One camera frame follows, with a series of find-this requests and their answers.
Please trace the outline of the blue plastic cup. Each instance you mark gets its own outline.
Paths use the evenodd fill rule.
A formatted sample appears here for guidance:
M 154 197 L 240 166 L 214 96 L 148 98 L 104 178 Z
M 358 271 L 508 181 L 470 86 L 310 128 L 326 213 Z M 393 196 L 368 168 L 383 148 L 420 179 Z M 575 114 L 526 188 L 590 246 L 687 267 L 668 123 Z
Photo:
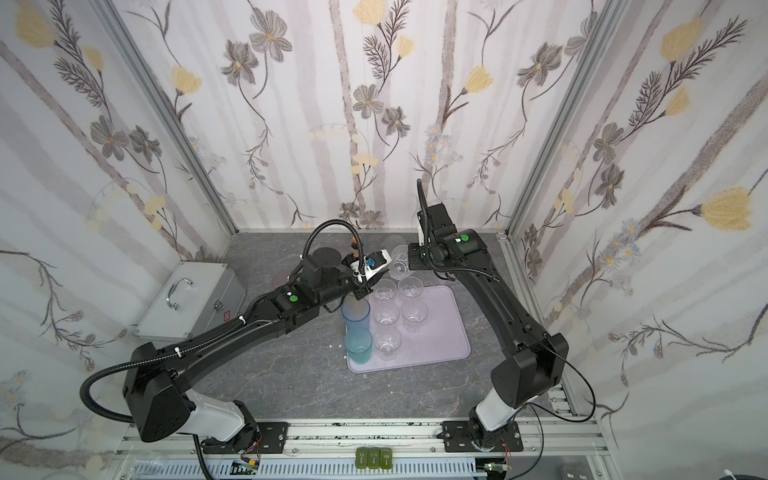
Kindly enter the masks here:
M 346 333 L 355 330 L 370 330 L 371 306 L 366 299 L 358 300 L 354 295 L 348 295 L 344 298 L 341 313 Z

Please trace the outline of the pink plastic cup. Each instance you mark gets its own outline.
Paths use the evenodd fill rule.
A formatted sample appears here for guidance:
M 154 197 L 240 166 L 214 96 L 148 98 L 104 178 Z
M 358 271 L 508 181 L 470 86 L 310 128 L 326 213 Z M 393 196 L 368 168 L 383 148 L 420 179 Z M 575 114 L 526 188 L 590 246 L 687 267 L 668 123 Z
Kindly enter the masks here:
M 275 274 L 270 283 L 270 289 L 275 290 L 281 288 L 290 282 L 291 273 L 289 271 L 283 271 Z

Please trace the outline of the teal plastic cup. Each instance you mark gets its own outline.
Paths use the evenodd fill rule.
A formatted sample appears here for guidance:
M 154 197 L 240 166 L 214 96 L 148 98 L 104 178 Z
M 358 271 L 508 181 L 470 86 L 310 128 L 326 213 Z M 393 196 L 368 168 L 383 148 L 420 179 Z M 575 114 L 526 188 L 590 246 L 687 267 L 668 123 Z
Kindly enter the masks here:
M 373 337 L 371 332 L 363 327 L 348 328 L 344 336 L 344 347 L 348 359 L 357 365 L 366 364 L 371 357 Z

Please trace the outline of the clear faceted glass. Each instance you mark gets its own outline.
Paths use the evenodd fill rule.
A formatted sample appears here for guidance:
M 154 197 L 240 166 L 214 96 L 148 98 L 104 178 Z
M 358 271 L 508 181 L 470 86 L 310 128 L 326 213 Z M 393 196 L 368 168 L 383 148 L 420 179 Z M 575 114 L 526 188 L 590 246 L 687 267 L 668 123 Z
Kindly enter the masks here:
M 379 280 L 373 288 L 373 297 L 377 303 L 394 301 L 398 294 L 398 285 L 390 279 Z
M 392 326 L 400 319 L 400 306 L 395 300 L 377 300 L 372 315 L 378 325 Z
M 423 290 L 424 284 L 419 278 L 409 276 L 398 281 L 399 296 L 403 300 L 416 299 Z
M 403 341 L 399 329 L 392 325 L 378 328 L 373 335 L 373 340 L 377 355 L 383 361 L 394 360 Z
M 408 332 L 420 331 L 429 316 L 429 308 L 419 298 L 406 298 L 401 306 L 404 327 Z

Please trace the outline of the frosted dimpled clear cup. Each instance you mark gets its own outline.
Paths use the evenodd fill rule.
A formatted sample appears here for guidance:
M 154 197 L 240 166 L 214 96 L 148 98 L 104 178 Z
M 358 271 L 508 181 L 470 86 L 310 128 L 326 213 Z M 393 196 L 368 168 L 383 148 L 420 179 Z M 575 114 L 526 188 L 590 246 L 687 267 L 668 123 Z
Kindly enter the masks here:
M 399 245 L 395 247 L 391 252 L 391 263 L 389 266 L 390 276 L 400 281 L 411 275 L 411 269 L 409 266 L 409 247 L 407 244 Z

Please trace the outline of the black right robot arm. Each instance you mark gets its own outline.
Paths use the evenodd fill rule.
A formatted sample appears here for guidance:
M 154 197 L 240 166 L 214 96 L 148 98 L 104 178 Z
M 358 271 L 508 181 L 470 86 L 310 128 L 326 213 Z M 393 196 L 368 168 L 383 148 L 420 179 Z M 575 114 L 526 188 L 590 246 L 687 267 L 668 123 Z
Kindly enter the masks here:
M 471 294 L 501 346 L 504 360 L 491 371 L 492 389 L 470 410 L 470 438 L 488 448 L 526 402 L 556 386 L 569 345 L 533 319 L 499 275 L 486 243 L 472 229 L 457 230 L 443 204 L 422 204 L 420 237 L 409 245 L 409 268 L 455 278 Z

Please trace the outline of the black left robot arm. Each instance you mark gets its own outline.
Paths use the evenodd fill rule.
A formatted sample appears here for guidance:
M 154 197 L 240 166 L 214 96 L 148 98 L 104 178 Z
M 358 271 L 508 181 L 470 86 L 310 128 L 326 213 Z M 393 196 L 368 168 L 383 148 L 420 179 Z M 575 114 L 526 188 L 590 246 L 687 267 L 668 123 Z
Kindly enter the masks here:
M 341 256 L 332 248 L 319 248 L 302 257 L 284 284 L 254 299 L 237 318 L 160 349 L 141 345 L 130 361 L 89 376 L 80 387 L 80 399 L 101 417 L 134 425 L 147 443 L 175 433 L 238 442 L 256 429 L 247 408 L 199 394 L 195 384 L 250 348 L 298 329 L 329 303 L 349 295 L 364 298 L 388 261 L 381 252 Z M 126 414 L 100 405 L 91 394 L 97 381 L 117 373 L 126 375 Z

